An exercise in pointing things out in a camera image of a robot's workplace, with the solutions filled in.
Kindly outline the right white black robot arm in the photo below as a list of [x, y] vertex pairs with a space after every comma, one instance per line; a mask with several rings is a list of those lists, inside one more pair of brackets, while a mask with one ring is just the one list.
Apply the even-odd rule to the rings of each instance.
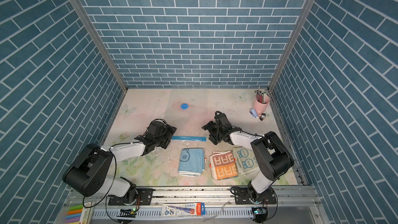
[[215, 145], [226, 142], [254, 152], [260, 172], [248, 183], [248, 197], [253, 202], [264, 200], [272, 184], [294, 166], [291, 153], [273, 131], [251, 134], [233, 126], [220, 111], [216, 111], [214, 120], [202, 126], [202, 129], [209, 132], [209, 140]]

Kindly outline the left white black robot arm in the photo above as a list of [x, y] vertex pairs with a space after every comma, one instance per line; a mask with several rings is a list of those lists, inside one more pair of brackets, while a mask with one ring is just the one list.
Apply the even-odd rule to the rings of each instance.
[[64, 172], [62, 180], [85, 198], [113, 196], [124, 205], [137, 204], [136, 185], [124, 177], [117, 178], [117, 163], [142, 157], [157, 147], [166, 149], [176, 131], [165, 120], [155, 119], [144, 134], [131, 141], [112, 146], [88, 144]]

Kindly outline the clear vacuum bag blue zipper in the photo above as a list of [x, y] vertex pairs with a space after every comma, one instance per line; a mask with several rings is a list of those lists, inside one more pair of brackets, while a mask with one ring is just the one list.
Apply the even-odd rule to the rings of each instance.
[[173, 95], [164, 114], [168, 124], [176, 127], [174, 140], [205, 142], [202, 126], [207, 120], [207, 100], [193, 96]]

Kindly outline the light blue towel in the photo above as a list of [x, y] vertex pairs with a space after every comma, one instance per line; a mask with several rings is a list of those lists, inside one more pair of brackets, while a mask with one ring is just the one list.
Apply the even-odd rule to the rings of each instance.
[[205, 170], [203, 148], [185, 148], [180, 155], [178, 174], [181, 176], [200, 177]]

